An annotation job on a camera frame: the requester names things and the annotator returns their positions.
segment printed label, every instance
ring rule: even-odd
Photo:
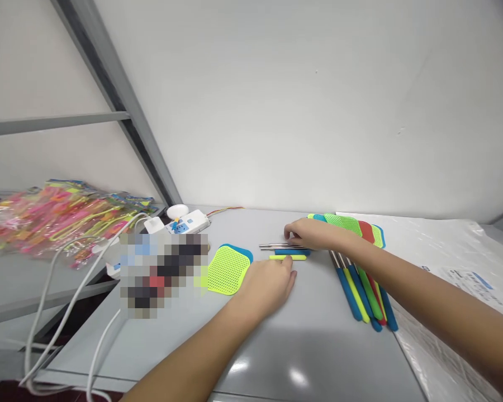
[[[482,302],[485,302],[491,307],[498,310],[503,308],[502,298],[499,292],[478,273],[465,268],[448,268],[441,267],[439,269],[422,266],[422,269],[439,276],[457,288],[471,294]]]

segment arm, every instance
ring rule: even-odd
[[[296,279],[292,258],[258,261],[240,290],[203,328],[154,367],[122,399],[205,401],[240,345],[287,300]]]
[[[503,394],[501,313],[441,278],[337,226],[300,219],[285,226],[285,238],[309,248],[338,251],[355,261]]]

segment table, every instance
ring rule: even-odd
[[[260,251],[258,245],[283,241],[283,226],[305,216],[252,209],[214,215],[202,232],[211,244],[209,261],[223,243],[249,249],[255,260],[265,259],[272,252]],[[424,401],[393,333],[377,333],[352,317],[328,252],[313,252],[307,261],[295,261],[294,269],[298,278],[288,302],[244,343],[213,398]],[[85,385],[99,337],[120,306],[118,292],[116,288],[108,295],[37,381]],[[103,344],[95,387],[128,391],[228,299],[212,292],[199,298],[194,288],[186,287],[158,319],[120,317]]]

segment white cable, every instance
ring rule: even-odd
[[[149,219],[149,218],[140,218],[140,219],[138,219],[138,220],[136,221],[136,223],[134,224],[134,230],[133,230],[133,231],[134,231],[134,232],[136,232],[136,226],[138,226],[138,223],[140,223],[141,221],[144,221],[144,220],[146,220],[146,219]]]
[[[71,245],[74,242],[77,242],[79,240],[85,239],[85,238],[97,238],[97,236],[83,236],[83,237],[79,237],[79,238],[76,238],[74,240],[71,240],[70,242],[67,242],[64,246],[60,247],[60,249],[54,255],[54,258],[52,259],[52,262],[50,263],[49,273],[46,276],[45,286],[43,287],[43,292],[41,294],[41,300],[39,300],[39,306],[37,307],[37,313],[35,314],[34,323],[32,324],[32,328],[30,329],[30,334],[28,335],[28,340],[26,341],[26,351],[25,351],[25,354],[24,354],[24,374],[25,374],[25,376],[27,376],[27,373],[30,370],[31,356],[32,356],[32,345],[34,343],[35,331],[37,329],[37,325],[39,324],[39,319],[41,318],[41,313],[42,313],[43,307],[45,305],[46,295],[49,292],[50,281],[52,279],[52,274],[54,272],[54,267],[56,265],[56,261],[58,260],[58,257],[60,256],[60,254],[69,245]],[[28,391],[30,391],[30,393],[32,395],[46,396],[46,395],[51,395],[53,393],[69,389],[69,387],[51,386],[51,387],[47,387],[46,389],[44,389],[43,391],[41,391],[41,390],[37,390],[35,388],[35,385],[34,385],[31,377],[28,378],[28,379],[25,377],[23,379],[23,381],[24,380],[27,380],[26,388],[28,388]]]
[[[93,398],[91,396],[92,390],[91,387],[93,386],[93,372],[95,371],[95,363],[97,361],[97,356],[99,355],[99,351],[101,349],[102,341],[104,340],[106,333],[112,326],[113,322],[116,320],[117,316],[121,312],[121,309],[117,311],[117,313],[112,317],[108,325],[106,325],[105,330],[102,332],[101,339],[99,339],[99,343],[97,344],[97,348],[95,349],[95,354],[93,355],[93,360],[91,361],[91,367],[89,368],[89,375],[88,375],[88,385],[86,387],[86,399],[88,402],[94,402]]]
[[[139,216],[146,216],[149,218],[149,215],[147,215],[146,213],[139,213],[138,215],[136,215],[136,217],[139,217]],[[54,333],[54,336],[52,337],[52,339],[50,340],[49,342],[49,345],[45,348],[45,350],[43,351],[43,353],[41,354],[41,356],[39,357],[37,363],[35,363],[35,365],[32,367],[32,369],[25,375],[25,377],[22,379],[22,381],[19,383],[19,386],[23,385],[24,383],[26,383],[26,381],[28,381],[30,378],[32,378],[32,376],[34,375],[34,373],[39,369],[39,367],[41,366],[41,364],[45,361],[45,358],[47,357],[47,355],[49,354],[49,351],[50,351],[50,348],[52,346],[54,346],[54,344],[56,343],[56,340],[58,339],[58,337],[60,336],[60,333],[61,331],[63,330],[63,327],[65,326],[65,323],[67,322],[67,319],[69,318],[70,314],[71,314],[71,310],[73,309],[74,307],[74,304],[76,303],[79,295],[80,295],[80,292],[82,291],[82,289],[84,288],[84,286],[86,285],[89,277],[91,276],[92,272],[95,270],[95,267],[98,265],[99,261],[101,260],[102,256],[104,255],[104,253],[108,250],[108,248],[110,247],[110,245],[113,243],[113,241],[121,234],[123,233],[123,231],[125,231],[127,229],[127,227],[130,226],[130,224],[133,222],[134,220],[130,220],[128,221],[115,235],[114,237],[112,237],[108,243],[106,244],[106,246],[103,248],[103,250],[101,251],[101,253],[99,254],[99,256],[97,257],[97,259],[95,260],[95,262],[93,263],[93,265],[91,266],[91,268],[89,269],[88,273],[86,274],[86,276],[84,277],[84,279],[82,280],[82,282],[80,283],[80,285],[78,286],[78,289],[77,291],[75,292],[75,294],[73,295],[73,298],[71,300],[71,302],[69,303],[69,306],[67,307],[67,310],[65,311],[65,315],[63,316],[63,318],[61,319],[61,322],[60,322],[60,325],[58,326],[58,329],[56,330],[56,332]],[[41,304],[44,303],[44,298],[41,297]]]
[[[74,391],[82,391],[82,392],[86,391],[86,389],[83,387],[75,387],[75,388],[73,388],[73,390]],[[106,399],[107,402],[112,402],[112,398],[110,398],[110,396],[107,393],[104,393],[103,391],[91,390],[91,393]]]

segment yellow handle grip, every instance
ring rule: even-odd
[[[287,256],[270,256],[269,258],[271,260],[283,260],[285,257]],[[307,257],[306,256],[302,256],[302,255],[291,255],[292,259],[294,261],[305,261],[307,260]]]

